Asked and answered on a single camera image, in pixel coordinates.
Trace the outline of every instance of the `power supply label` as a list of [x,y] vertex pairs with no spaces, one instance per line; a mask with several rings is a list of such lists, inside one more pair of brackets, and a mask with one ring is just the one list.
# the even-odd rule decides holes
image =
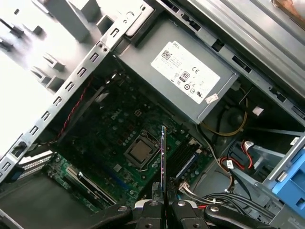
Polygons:
[[151,66],[200,104],[220,80],[220,76],[178,42],[168,42]]

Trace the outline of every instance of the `yellow cable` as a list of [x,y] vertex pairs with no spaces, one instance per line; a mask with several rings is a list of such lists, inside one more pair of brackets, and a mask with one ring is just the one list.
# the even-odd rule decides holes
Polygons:
[[[240,89],[243,91],[244,94],[246,94],[246,91],[245,91],[243,88],[240,88]],[[246,99],[246,107],[248,107],[249,101],[248,101],[247,98],[245,98],[245,99]],[[240,132],[240,131],[243,130],[244,125],[245,125],[246,122],[247,122],[247,118],[248,118],[248,113],[245,112],[245,113],[244,113],[243,122],[241,123],[241,125],[239,126],[239,128],[238,128],[237,130],[235,130],[235,131],[233,131],[233,132],[229,132],[229,133],[220,133],[220,132],[216,132],[216,131],[214,131],[211,127],[207,126],[205,123],[201,123],[201,125],[202,125],[204,128],[208,129],[209,131],[211,131],[212,133],[214,133],[214,134],[216,134],[216,135],[224,136],[224,137],[230,137],[230,136],[234,136],[234,135],[238,134],[238,132]]]

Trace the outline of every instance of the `cpu socket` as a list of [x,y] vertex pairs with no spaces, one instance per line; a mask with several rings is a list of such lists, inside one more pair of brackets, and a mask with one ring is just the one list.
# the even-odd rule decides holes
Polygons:
[[146,130],[142,130],[124,155],[141,171],[145,166],[147,168],[147,165],[156,156],[159,150],[160,142]]

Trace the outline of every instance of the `dell logo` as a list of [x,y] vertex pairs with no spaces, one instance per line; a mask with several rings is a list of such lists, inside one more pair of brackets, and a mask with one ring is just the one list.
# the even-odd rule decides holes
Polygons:
[[176,42],[174,42],[173,45],[174,45],[176,48],[180,48],[179,45],[178,45]]

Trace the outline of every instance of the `ce mark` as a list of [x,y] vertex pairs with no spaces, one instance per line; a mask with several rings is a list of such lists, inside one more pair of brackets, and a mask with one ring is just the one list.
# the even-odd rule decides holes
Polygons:
[[199,69],[197,69],[196,67],[192,68],[192,71],[195,72],[196,74],[199,72]]

